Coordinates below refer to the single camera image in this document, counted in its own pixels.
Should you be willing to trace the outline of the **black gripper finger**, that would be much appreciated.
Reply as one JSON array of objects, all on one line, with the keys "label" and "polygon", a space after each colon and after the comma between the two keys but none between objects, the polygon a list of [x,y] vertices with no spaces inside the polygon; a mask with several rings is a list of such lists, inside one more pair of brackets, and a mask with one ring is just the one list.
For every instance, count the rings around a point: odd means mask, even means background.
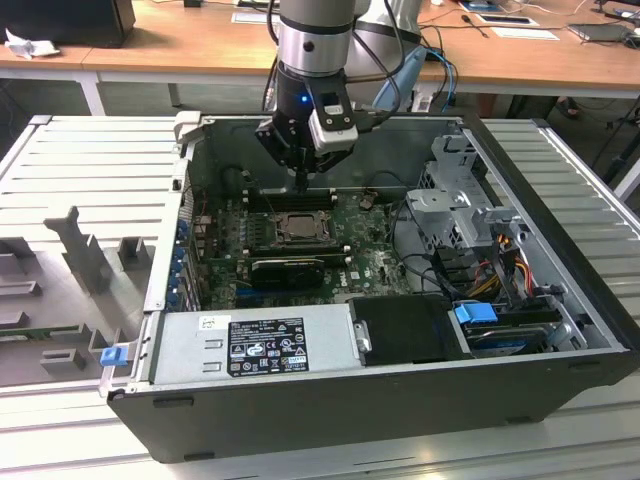
[{"label": "black gripper finger", "polygon": [[297,193],[304,192],[304,146],[296,120],[268,119],[260,123],[255,136],[271,158],[294,177]]},{"label": "black gripper finger", "polygon": [[308,190],[309,181],[316,174],[326,173],[349,156],[349,150],[331,152],[319,157],[306,153],[301,170],[301,192],[304,193]]}]

